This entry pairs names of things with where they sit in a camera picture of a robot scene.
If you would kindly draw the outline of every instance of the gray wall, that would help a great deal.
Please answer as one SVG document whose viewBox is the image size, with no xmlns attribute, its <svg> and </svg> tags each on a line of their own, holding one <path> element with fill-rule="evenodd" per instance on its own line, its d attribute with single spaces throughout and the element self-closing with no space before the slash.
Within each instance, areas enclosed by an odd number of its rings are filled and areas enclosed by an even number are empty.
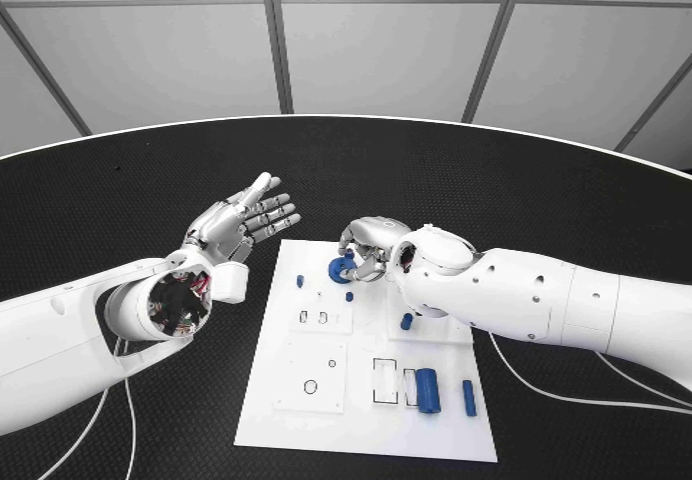
<svg viewBox="0 0 692 480">
<path fill-rule="evenodd" d="M 510 128 L 692 168 L 692 0 L 3 5 L 0 154 L 174 121 L 350 113 Z"/>
</svg>

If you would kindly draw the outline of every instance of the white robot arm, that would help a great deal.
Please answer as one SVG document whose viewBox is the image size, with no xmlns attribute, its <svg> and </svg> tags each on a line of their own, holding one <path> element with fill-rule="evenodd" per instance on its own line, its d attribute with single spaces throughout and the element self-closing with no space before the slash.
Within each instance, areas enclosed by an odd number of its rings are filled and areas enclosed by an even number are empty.
<svg viewBox="0 0 692 480">
<path fill-rule="evenodd" d="M 268 173 L 194 220 L 181 247 L 0 303 L 0 435 L 40 422 L 177 352 L 203 327 L 212 300 L 242 302 L 252 245 L 300 220 Z M 109 352 L 95 305 L 125 340 L 160 341 Z"/>
<path fill-rule="evenodd" d="M 692 390 L 692 286 L 600 272 L 527 252 L 480 253 L 440 228 L 425 225 L 411 232 L 393 222 L 383 217 L 352 222 L 340 253 L 347 241 L 359 253 L 386 252 L 378 272 L 393 278 L 419 315 L 450 315 L 515 340 L 605 353 Z M 378 246 L 393 229 L 402 233 L 395 243 Z M 363 278 L 352 271 L 340 275 Z"/>
</svg>

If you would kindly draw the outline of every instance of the white cable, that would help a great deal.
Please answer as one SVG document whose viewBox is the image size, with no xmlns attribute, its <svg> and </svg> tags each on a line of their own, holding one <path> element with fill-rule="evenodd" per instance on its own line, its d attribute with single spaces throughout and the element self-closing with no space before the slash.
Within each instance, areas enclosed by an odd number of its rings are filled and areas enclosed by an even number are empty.
<svg viewBox="0 0 692 480">
<path fill-rule="evenodd" d="M 115 342 L 115 348 L 112 350 L 112 353 L 117 355 L 117 352 L 118 352 L 118 347 L 119 347 L 119 338 L 118 338 L 118 341 Z M 76 442 L 75 444 L 72 445 L 72 448 L 68 450 L 68 452 L 65 453 L 65 455 L 62 456 L 62 458 L 58 460 L 58 463 L 50 467 L 50 469 L 47 470 L 47 472 L 40 476 L 39 480 L 45 480 L 49 475 L 55 472 L 55 470 L 58 469 L 58 467 L 62 465 L 62 463 L 65 462 L 65 460 L 68 459 L 68 457 L 72 455 L 72 452 L 76 450 L 76 447 L 79 446 L 79 444 L 82 443 L 82 440 L 83 440 L 83 437 L 86 436 L 86 434 L 89 433 L 89 430 L 91 430 L 91 427 L 94 425 L 94 422 L 96 421 L 96 418 L 98 418 L 98 414 L 101 413 L 101 407 L 104 406 L 104 402 L 105 402 L 105 397 L 108 396 L 108 389 L 104 390 L 104 394 L 101 395 L 101 401 L 98 402 L 98 407 L 96 407 L 96 411 L 94 412 L 94 415 L 91 417 L 91 420 L 89 420 L 89 423 L 86 425 L 86 428 L 83 429 L 83 432 L 82 434 L 79 435 L 79 438 L 76 439 Z"/>
<path fill-rule="evenodd" d="M 638 385 L 644 390 L 649 390 L 651 393 L 659 395 L 663 398 L 667 398 L 667 400 L 677 402 L 680 405 L 685 405 L 686 407 L 692 408 L 692 403 L 683 402 L 682 400 L 677 400 L 676 398 L 670 397 L 670 395 L 666 395 L 664 393 L 659 392 L 654 390 L 651 387 L 644 385 L 641 382 L 634 380 L 607 360 L 607 358 L 600 354 L 600 352 L 595 352 L 598 355 L 598 358 L 605 362 L 605 365 L 631 382 L 634 385 Z"/>
<path fill-rule="evenodd" d="M 125 340 L 125 352 L 130 342 Z M 130 404 L 130 417 L 132 419 L 132 451 L 130 452 L 130 467 L 127 468 L 127 477 L 125 480 L 130 480 L 130 474 L 132 473 L 134 465 L 134 450 L 137 448 L 137 421 L 134 419 L 134 405 L 132 405 L 132 395 L 130 393 L 130 381 L 125 378 L 125 392 L 127 392 L 127 403 Z"/>
<path fill-rule="evenodd" d="M 555 400 L 562 400 L 564 402 L 584 403 L 587 405 L 607 405 L 607 406 L 611 406 L 611 407 L 646 408 L 649 410 L 664 410 L 667 412 L 683 413 L 685 415 L 692 415 L 692 410 L 688 410 L 685 408 L 664 407 L 663 405 L 651 405 L 649 403 L 611 402 L 611 401 L 607 401 L 607 400 L 587 400 L 584 398 L 569 398 L 569 397 L 562 397 L 561 395 L 555 395 L 553 393 L 549 393 L 549 392 L 540 390 L 516 373 L 515 369 L 512 368 L 512 365 L 507 362 L 507 359 L 504 358 L 504 355 L 500 352 L 500 348 L 497 347 L 497 343 L 494 342 L 494 336 L 490 332 L 489 332 L 489 335 L 490 335 L 490 340 L 493 341 L 494 349 L 497 350 L 497 354 L 500 355 L 502 361 L 504 362 L 504 365 L 507 366 L 509 371 L 515 374 L 515 377 L 519 379 L 519 381 L 535 392 L 540 393 L 546 397 L 551 397 Z"/>
</svg>

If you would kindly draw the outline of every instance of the black table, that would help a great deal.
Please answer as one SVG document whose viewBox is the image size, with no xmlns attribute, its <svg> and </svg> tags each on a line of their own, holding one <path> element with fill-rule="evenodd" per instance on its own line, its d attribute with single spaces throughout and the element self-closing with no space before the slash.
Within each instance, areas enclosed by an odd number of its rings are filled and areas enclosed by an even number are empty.
<svg viewBox="0 0 692 480">
<path fill-rule="evenodd" d="M 4 159 L 1 299 L 166 256 L 197 214 L 262 171 L 284 179 L 280 190 L 303 215 L 285 238 L 336 241 L 352 219 L 383 215 L 414 229 L 435 224 L 480 250 L 525 250 L 608 272 L 692 282 L 688 178 L 617 154 L 512 132 L 284 116 L 143 129 Z M 245 302 L 215 305 L 192 345 L 132 378 L 132 478 L 692 476 L 689 416 L 538 395 L 507 371 L 480 331 L 476 355 L 497 464 L 233 447 L 278 244 L 267 241 L 248 259 Z M 667 404 L 592 352 L 502 338 L 499 345 L 539 388 Z M 664 377 L 614 362 L 650 386 L 692 401 Z M 76 440 L 98 399 L 0 437 L 0 478 L 39 477 Z M 52 478 L 124 478 L 128 459 L 130 414 L 118 385 Z"/>
</svg>

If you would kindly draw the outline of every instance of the blue cylinder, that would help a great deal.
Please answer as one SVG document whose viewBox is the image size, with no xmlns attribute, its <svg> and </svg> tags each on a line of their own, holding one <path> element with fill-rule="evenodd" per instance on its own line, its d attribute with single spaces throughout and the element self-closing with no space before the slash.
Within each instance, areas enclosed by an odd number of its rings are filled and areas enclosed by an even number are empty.
<svg viewBox="0 0 692 480">
<path fill-rule="evenodd" d="M 464 403 L 465 403 L 465 415 L 468 417 L 476 416 L 476 398 L 473 396 L 473 383 L 470 380 L 464 380 Z"/>
<path fill-rule="evenodd" d="M 342 270 L 350 270 L 352 268 L 357 268 L 356 262 L 353 261 L 353 252 L 352 252 L 352 258 L 349 257 L 336 257 L 331 262 L 329 262 L 329 278 L 336 282 L 336 283 L 349 283 L 350 280 L 346 280 L 339 276 L 342 273 Z"/>
<path fill-rule="evenodd" d="M 415 371 L 415 388 L 418 390 L 418 411 L 440 413 L 440 391 L 437 390 L 437 373 L 431 368 Z"/>
<path fill-rule="evenodd" d="M 401 329 L 402 330 L 408 330 L 411 328 L 412 321 L 414 321 L 414 316 L 409 313 L 406 313 L 404 315 L 404 318 L 401 319 Z"/>
</svg>

